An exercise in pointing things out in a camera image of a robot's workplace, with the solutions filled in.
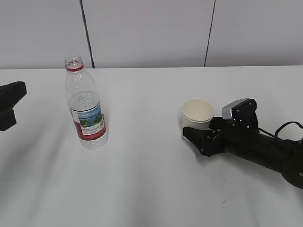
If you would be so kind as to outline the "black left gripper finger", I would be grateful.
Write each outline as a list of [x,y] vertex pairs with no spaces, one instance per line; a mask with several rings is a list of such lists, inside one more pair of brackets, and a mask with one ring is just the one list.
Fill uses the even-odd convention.
[[16,124],[15,113],[13,110],[0,112],[0,131],[6,131]]
[[26,84],[16,81],[0,87],[0,110],[5,111],[13,107],[27,94]]

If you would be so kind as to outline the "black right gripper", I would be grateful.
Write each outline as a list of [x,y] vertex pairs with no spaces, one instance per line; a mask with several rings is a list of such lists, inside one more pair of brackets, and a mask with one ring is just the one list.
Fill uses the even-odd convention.
[[222,117],[214,117],[209,129],[201,130],[190,127],[183,128],[183,136],[189,140],[201,155],[211,157],[216,154],[237,154],[237,149],[228,139],[230,130],[235,128],[235,123],[229,123]]

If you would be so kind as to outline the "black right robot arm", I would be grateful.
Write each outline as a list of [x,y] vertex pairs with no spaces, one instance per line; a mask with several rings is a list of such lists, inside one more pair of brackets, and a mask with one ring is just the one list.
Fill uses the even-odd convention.
[[264,135],[257,124],[244,126],[215,117],[208,129],[183,128],[183,136],[203,155],[231,153],[280,173],[291,185],[303,187],[303,141]]

